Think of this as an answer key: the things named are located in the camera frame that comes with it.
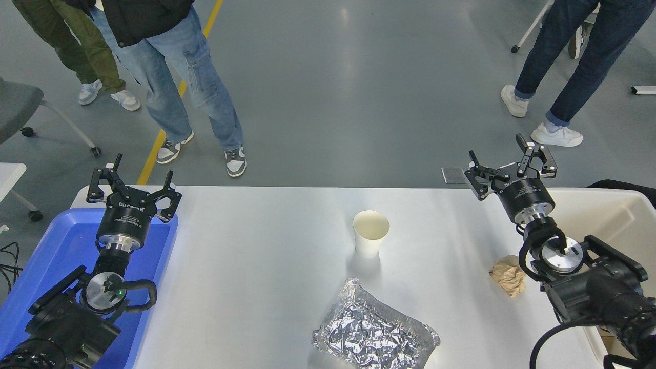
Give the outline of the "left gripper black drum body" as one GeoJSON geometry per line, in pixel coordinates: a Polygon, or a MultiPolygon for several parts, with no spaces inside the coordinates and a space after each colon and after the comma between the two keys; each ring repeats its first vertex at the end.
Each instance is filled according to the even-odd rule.
{"type": "Polygon", "coordinates": [[[147,202],[149,193],[139,189],[127,189],[128,198],[120,192],[113,192],[106,200],[106,211],[101,219],[97,240],[109,242],[114,236],[131,238],[134,242],[144,242],[152,216],[154,203],[147,202]]]}

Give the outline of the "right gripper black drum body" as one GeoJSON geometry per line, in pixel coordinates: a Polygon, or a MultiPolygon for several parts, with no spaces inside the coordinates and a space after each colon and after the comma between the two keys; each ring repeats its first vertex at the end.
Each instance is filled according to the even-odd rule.
{"type": "Polygon", "coordinates": [[[511,177],[508,182],[494,178],[492,189],[513,223],[529,223],[535,215],[546,217],[556,207],[538,173],[521,178],[511,177]]]}

